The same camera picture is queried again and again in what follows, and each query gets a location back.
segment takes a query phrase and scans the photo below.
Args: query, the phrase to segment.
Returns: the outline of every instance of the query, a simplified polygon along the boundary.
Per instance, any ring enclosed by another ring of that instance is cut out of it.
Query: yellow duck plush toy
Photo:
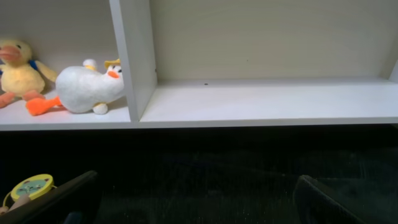
[[[44,98],[40,94],[44,89],[41,72],[50,81],[57,79],[57,73],[43,63],[32,60],[32,49],[28,44],[19,40],[0,41],[1,88],[5,91],[0,95],[0,108],[11,103],[14,97],[22,97],[29,101],[34,98]]]

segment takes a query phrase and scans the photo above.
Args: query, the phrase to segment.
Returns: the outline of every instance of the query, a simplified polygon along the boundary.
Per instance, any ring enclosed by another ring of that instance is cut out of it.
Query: white goose plush
[[[58,96],[51,100],[35,98],[26,103],[33,116],[46,113],[54,106],[64,106],[72,113],[95,114],[108,112],[107,104],[124,94],[124,83],[120,60],[106,62],[107,72],[96,71],[92,59],[83,62],[84,67],[73,66],[64,69],[55,81]]]

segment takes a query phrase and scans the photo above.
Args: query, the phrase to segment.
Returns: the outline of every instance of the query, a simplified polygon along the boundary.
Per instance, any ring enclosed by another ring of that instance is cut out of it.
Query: dark background
[[[100,175],[96,223],[300,223],[309,175],[396,218],[398,129],[390,125],[0,133],[0,197],[41,173]]]

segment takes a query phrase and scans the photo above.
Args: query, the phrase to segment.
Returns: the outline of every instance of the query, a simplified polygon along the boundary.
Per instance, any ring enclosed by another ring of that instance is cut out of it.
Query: white shelf surface
[[[45,96],[46,98],[53,98],[55,95],[56,93],[51,91]],[[0,109],[0,130],[110,128],[109,124],[115,124],[115,128],[117,128],[119,123],[130,123],[129,109],[125,97],[111,103],[109,112],[104,115],[96,115],[93,112],[73,114],[64,108],[52,108],[46,114],[31,116],[25,104],[24,100],[18,100]]]
[[[398,123],[398,83],[380,78],[164,81],[140,123],[144,127]]]

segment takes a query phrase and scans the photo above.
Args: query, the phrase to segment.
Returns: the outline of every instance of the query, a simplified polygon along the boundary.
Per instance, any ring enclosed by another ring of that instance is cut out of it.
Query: yellow round toy
[[[16,202],[21,195],[29,194],[31,200],[49,192],[54,186],[54,180],[50,174],[39,174],[17,184],[11,191],[11,198]]]

